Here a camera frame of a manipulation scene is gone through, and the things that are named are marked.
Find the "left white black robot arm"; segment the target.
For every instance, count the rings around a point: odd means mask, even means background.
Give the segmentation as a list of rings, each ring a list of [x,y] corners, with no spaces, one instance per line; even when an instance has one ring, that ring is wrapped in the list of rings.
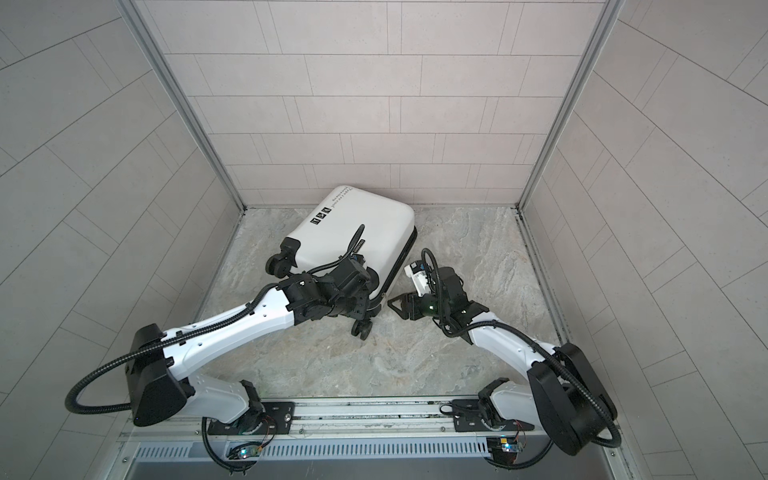
[[[240,307],[167,331],[156,324],[141,328],[129,353],[98,367],[70,389],[65,408],[78,415],[128,411],[137,427],[176,415],[231,424],[249,412],[261,412],[251,382],[208,378],[201,368],[257,338],[307,321],[337,316],[364,320],[370,292],[378,285],[375,271],[365,267],[358,254],[365,243],[364,230],[357,228],[339,259],[267,284]],[[79,402],[91,383],[119,367],[125,369],[128,402],[101,406]]]

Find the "white black-lined carry-on suitcase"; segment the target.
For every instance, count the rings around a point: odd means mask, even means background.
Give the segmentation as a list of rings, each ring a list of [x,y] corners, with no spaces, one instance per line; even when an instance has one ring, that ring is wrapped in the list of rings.
[[[285,292],[288,309],[299,324],[337,317],[330,315],[332,307],[320,291],[319,273],[313,274],[311,270],[349,256],[363,256],[366,265],[379,275],[380,286],[374,294],[382,309],[385,294],[417,235],[412,207],[342,185],[282,240],[280,251],[269,257],[265,270],[280,280],[278,288]],[[351,318],[351,334],[367,339],[373,318]]]

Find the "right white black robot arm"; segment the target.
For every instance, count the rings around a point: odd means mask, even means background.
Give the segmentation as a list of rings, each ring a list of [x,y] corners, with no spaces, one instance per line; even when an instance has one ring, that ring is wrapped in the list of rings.
[[[473,400],[439,407],[459,431],[500,434],[489,464],[521,470],[541,461],[552,447],[574,456],[588,444],[621,446],[615,404],[579,347],[540,342],[503,322],[471,300],[463,280],[453,268],[438,265],[431,250],[423,249],[413,262],[406,258],[402,253],[393,260],[386,277],[392,283],[403,271],[414,286],[388,300],[398,316],[430,318],[446,337],[482,348],[527,377],[525,385],[500,377]]]

